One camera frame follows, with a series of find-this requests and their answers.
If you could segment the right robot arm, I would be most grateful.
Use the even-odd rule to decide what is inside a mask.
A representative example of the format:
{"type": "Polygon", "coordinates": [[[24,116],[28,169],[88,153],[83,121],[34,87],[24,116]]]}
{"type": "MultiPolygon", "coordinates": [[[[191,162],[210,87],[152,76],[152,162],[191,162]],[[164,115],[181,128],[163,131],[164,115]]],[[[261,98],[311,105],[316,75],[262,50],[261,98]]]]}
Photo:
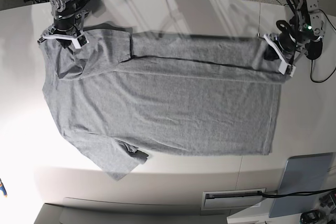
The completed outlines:
{"type": "Polygon", "coordinates": [[[41,45],[46,40],[56,40],[64,48],[80,49],[89,43],[83,31],[83,24],[89,11],[85,6],[91,0],[49,0],[53,24],[38,39],[41,45]]]}

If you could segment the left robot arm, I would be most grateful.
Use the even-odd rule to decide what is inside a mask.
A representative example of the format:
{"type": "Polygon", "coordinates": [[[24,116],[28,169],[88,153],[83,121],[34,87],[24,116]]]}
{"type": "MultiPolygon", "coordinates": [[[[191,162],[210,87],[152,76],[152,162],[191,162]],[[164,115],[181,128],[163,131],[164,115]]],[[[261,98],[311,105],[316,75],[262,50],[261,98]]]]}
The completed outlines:
{"type": "Polygon", "coordinates": [[[290,21],[278,20],[279,34],[264,34],[271,56],[267,60],[280,60],[278,71],[293,76],[295,61],[305,55],[310,60],[318,59],[322,54],[325,25],[318,0],[286,0],[293,12],[290,21]]]}

